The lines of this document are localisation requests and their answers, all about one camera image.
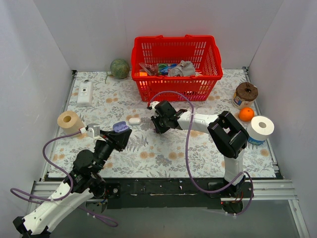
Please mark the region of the purple earbud charging case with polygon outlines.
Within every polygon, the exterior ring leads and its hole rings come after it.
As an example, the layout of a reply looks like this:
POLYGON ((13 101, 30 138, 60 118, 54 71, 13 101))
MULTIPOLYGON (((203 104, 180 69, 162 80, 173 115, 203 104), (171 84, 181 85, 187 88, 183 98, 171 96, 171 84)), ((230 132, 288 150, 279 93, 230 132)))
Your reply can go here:
POLYGON ((114 132, 120 133, 120 132, 128 130, 129 126, 126 124, 125 121, 120 121, 120 122, 115 123, 112 126, 112 129, 113 129, 114 132))

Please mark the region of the white earbud charging case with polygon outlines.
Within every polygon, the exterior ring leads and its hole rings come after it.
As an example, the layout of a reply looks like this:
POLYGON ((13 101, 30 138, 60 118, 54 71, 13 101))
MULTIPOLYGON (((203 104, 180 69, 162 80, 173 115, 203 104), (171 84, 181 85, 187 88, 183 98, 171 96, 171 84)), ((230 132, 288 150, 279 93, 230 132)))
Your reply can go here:
POLYGON ((130 125, 139 125, 141 123, 141 119, 140 118, 130 118, 128 120, 130 125))

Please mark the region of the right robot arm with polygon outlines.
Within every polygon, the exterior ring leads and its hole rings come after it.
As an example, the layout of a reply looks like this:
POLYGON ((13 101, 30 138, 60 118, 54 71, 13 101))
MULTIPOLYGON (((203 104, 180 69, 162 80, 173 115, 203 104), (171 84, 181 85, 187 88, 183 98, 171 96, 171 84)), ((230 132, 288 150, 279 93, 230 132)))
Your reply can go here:
POLYGON ((245 182, 243 172, 243 155, 247 146, 249 134, 229 111, 219 115, 204 115, 180 109, 176 110, 168 101, 153 101, 148 103, 148 109, 153 110, 151 120, 156 133, 163 134, 170 129, 186 130, 185 163, 192 184, 207 194, 224 192, 235 197, 242 191, 245 182), (188 143, 191 130, 206 133, 211 136, 218 151, 223 155, 225 174, 223 187, 214 184, 216 190, 205 190, 198 186, 192 177, 188 160, 188 143))

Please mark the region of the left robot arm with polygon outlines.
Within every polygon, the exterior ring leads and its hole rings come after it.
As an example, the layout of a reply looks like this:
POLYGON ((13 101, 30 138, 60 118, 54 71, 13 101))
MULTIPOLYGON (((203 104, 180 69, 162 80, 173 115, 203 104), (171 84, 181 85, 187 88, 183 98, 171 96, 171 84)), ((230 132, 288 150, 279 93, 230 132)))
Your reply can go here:
POLYGON ((65 173, 65 179, 48 198, 16 188, 10 190, 15 196, 39 205, 28 215, 13 220, 22 237, 48 238, 65 217, 87 200, 96 198, 106 202, 120 196, 120 185, 106 182, 99 173, 114 150, 121 152, 126 148, 132 130, 116 123, 111 131, 103 131, 91 124, 73 135, 83 133, 96 140, 94 150, 85 149, 77 154, 73 169, 65 173))

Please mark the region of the floral patterned table mat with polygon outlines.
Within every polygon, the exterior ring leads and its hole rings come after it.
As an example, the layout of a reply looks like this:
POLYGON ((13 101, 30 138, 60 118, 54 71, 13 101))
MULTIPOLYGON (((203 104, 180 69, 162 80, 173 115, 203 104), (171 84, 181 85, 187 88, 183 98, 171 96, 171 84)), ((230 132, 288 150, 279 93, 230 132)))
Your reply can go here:
MULTIPOLYGON (((130 118, 140 118, 140 125, 130 126, 132 133, 128 145, 122 152, 112 152, 100 175, 106 178, 185 178, 188 177, 185 164, 185 141, 187 131, 172 129, 162 135, 154 132, 147 110, 142 102, 136 82, 128 77, 116 80, 105 72, 78 72, 67 111, 75 112, 86 124, 99 124, 102 130, 112 130, 119 121, 128 124, 130 118), (91 107, 77 107, 80 82, 92 81, 93 104, 91 107)), ((195 112, 218 115, 230 111, 237 119, 239 110, 234 108, 231 97, 236 87, 246 81, 242 69, 224 69, 206 101, 193 102, 195 112)), ((74 138, 57 141, 52 160, 59 167, 70 172, 76 155, 83 149, 94 150, 95 141, 82 134, 74 138)), ((222 178, 224 158, 217 150, 209 134, 191 130, 189 140, 189 165, 193 177, 222 178)), ((252 178, 275 178, 273 156, 268 144, 248 144, 243 156, 244 171, 252 178)))

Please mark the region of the beige paper roll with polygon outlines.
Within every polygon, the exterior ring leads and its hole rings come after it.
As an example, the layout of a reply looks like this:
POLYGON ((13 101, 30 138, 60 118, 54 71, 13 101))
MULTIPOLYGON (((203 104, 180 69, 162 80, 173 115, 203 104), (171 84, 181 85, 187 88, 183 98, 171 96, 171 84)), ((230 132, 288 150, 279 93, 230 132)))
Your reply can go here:
POLYGON ((57 119, 57 124, 66 135, 79 132, 78 134, 73 135, 72 137, 80 136, 80 129, 84 127, 83 121, 73 111, 66 111, 60 114, 60 116, 57 119))

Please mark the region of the white rectangular device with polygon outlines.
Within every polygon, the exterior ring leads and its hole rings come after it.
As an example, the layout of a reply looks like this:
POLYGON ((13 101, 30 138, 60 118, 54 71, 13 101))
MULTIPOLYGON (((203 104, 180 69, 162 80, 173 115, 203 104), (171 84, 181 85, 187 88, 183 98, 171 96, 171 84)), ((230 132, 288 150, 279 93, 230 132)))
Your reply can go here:
POLYGON ((81 82, 77 97, 78 107, 90 107, 93 99, 93 83, 91 81, 81 82))

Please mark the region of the crumpled grey bag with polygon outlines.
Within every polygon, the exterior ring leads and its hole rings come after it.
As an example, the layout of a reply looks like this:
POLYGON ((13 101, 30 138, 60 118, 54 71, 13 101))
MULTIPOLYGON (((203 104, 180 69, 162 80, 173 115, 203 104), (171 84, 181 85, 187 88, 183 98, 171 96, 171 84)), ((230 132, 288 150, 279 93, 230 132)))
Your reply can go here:
POLYGON ((168 71, 168 77, 195 76, 196 69, 191 61, 181 61, 177 66, 168 71))

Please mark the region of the red plastic shopping basket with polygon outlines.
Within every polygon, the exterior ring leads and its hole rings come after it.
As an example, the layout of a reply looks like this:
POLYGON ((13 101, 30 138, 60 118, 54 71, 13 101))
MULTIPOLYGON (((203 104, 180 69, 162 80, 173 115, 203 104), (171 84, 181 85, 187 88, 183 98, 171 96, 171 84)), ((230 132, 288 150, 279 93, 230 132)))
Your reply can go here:
POLYGON ((221 56, 210 35, 144 36, 134 40, 132 79, 142 101, 204 101, 222 78, 221 56))

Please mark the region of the green melon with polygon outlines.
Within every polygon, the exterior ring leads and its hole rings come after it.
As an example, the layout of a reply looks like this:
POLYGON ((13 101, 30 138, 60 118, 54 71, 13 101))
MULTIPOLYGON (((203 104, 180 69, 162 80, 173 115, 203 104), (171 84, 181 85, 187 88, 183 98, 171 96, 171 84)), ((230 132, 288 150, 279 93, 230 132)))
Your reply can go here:
POLYGON ((130 66, 124 59, 115 59, 110 64, 110 71, 114 78, 124 79, 129 74, 130 66))

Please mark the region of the orange fruit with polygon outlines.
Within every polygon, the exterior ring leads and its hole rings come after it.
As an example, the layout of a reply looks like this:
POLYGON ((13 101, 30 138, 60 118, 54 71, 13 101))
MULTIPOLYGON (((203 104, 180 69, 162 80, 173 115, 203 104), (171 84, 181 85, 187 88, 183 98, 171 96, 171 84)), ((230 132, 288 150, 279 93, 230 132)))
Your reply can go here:
POLYGON ((249 122, 255 116, 255 112, 252 108, 245 107, 239 112, 239 119, 244 122, 249 122))

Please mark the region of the brown lidded jar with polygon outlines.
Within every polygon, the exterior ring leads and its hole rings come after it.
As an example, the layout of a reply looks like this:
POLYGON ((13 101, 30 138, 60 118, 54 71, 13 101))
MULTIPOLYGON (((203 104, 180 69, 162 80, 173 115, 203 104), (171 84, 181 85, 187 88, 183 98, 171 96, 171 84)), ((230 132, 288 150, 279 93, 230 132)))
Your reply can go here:
POLYGON ((232 97, 232 104, 238 109, 250 107, 258 96, 258 88, 249 82, 237 86, 232 97))

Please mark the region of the white toilet paper roll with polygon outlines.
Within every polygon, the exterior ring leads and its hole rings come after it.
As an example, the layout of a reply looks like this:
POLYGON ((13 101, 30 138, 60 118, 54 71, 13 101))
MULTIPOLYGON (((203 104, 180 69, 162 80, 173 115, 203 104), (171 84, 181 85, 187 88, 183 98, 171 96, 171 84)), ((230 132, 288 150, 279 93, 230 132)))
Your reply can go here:
POLYGON ((251 139, 265 141, 274 132, 274 123, 267 117, 255 116, 247 127, 251 139))

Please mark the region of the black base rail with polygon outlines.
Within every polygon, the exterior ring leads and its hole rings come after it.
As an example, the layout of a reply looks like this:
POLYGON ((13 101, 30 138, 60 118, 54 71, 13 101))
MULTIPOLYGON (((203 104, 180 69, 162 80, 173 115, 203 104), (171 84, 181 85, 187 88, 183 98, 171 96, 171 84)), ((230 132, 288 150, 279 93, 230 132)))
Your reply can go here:
POLYGON ((194 208, 221 209, 222 200, 237 202, 251 196, 247 180, 234 193, 231 188, 215 194, 198 190, 188 178, 105 178, 107 209, 194 208))

